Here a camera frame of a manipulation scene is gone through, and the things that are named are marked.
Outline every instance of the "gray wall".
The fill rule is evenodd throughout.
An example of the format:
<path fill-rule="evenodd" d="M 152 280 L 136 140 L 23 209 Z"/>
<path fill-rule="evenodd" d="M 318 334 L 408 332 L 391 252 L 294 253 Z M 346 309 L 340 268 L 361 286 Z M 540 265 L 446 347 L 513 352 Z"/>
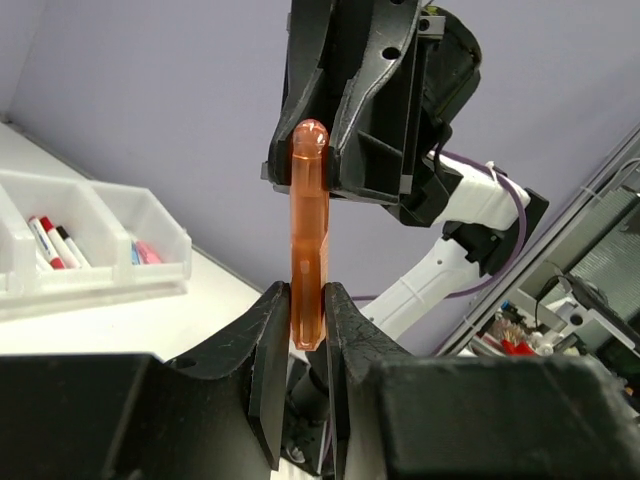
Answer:
<path fill-rule="evenodd" d="M 494 160 L 554 213 L 640 121 L 640 2 L 449 0 L 484 52 L 450 148 Z M 289 0 L 49 0 L 12 107 L 87 171 L 149 186 L 196 244 L 265 287 L 289 276 L 287 198 L 259 180 L 278 117 Z M 376 293 L 438 229 L 336 202 L 330 277 Z M 470 299 L 403 338 L 426 352 Z"/>
<path fill-rule="evenodd" d="M 46 0 L 0 0 L 0 113 L 9 110 Z"/>

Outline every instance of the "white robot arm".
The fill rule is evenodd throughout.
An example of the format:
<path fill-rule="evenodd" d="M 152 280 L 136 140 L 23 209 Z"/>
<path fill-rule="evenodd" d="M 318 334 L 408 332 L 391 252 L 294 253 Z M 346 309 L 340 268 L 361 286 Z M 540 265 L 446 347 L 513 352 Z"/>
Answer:
<path fill-rule="evenodd" d="M 440 160 L 462 175 L 446 208 L 434 221 L 446 222 L 443 237 L 418 264 L 362 309 L 363 315 L 394 340 L 446 297 L 478 286 L 485 274 L 500 274 L 519 253 L 514 249 L 521 249 L 548 205 L 504 176 L 499 182 L 497 176 L 502 174 L 494 170 L 481 171 L 461 157 L 454 160 L 441 155 Z M 505 182 L 510 189 L 503 186 Z M 462 294 L 477 290 L 471 288 Z"/>

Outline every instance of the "pink marker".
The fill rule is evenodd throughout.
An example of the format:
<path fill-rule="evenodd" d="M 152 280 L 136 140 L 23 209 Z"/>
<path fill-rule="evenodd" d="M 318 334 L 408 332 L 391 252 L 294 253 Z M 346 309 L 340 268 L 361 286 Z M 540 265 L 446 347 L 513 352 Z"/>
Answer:
<path fill-rule="evenodd" d="M 138 256 L 140 260 L 142 260 L 142 263 L 146 265 L 162 263 L 158 253 L 148 243 L 138 240 L 136 242 L 136 248 L 138 249 Z"/>

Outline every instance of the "marker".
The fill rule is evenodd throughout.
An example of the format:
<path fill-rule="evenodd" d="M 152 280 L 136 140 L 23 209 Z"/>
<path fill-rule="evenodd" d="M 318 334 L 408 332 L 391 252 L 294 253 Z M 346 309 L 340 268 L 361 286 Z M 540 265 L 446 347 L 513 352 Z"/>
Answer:
<path fill-rule="evenodd" d="M 73 241 L 73 238 L 69 236 L 64 227 L 56 227 L 56 231 L 60 234 L 60 238 L 62 238 L 64 244 L 69 247 L 69 250 L 71 250 L 73 256 L 76 257 L 76 260 L 80 262 L 81 268 L 91 268 L 91 264 L 82 254 L 82 252 L 76 245 L 76 242 Z"/>
<path fill-rule="evenodd" d="M 53 267 L 44 259 L 39 248 L 36 248 L 36 268 L 41 272 L 53 271 Z"/>
<path fill-rule="evenodd" d="M 58 252 L 56 252 L 51 240 L 49 240 L 44 228 L 42 228 L 42 224 L 40 223 L 40 220 L 38 220 L 38 217 L 31 217 L 27 223 L 35 235 L 36 243 L 40 247 L 40 253 L 47 263 L 56 270 L 63 270 L 64 263 L 60 260 Z"/>
<path fill-rule="evenodd" d="M 140 265 L 140 255 L 138 255 L 138 249 L 133 240 L 131 240 L 131 264 Z"/>
<path fill-rule="evenodd" d="M 136 242 L 136 248 L 138 250 L 140 260 L 142 260 L 142 263 L 145 265 L 162 263 L 160 256 L 148 243 L 138 240 Z"/>
<path fill-rule="evenodd" d="M 40 224 L 42 228 L 44 228 L 44 231 L 47 232 L 47 236 L 49 240 L 51 240 L 51 243 L 53 243 L 58 255 L 60 255 L 64 266 L 67 268 L 80 268 L 80 262 L 73 255 L 73 252 L 71 252 L 67 244 L 64 243 L 64 240 L 53 226 L 53 223 L 51 223 L 51 220 L 49 220 L 49 217 L 40 218 Z"/>

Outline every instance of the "table surface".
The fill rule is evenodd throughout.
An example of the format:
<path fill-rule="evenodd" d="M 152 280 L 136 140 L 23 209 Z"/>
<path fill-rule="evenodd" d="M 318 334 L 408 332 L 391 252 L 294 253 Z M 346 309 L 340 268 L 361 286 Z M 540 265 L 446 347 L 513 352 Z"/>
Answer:
<path fill-rule="evenodd" d="M 83 178 L 78 172 L 0 124 L 0 168 Z M 150 352 L 172 358 L 242 315 L 260 293 L 197 251 L 186 293 L 107 295 L 100 305 L 24 311 L 0 319 L 0 353 Z M 311 478 L 287 462 L 272 480 Z"/>

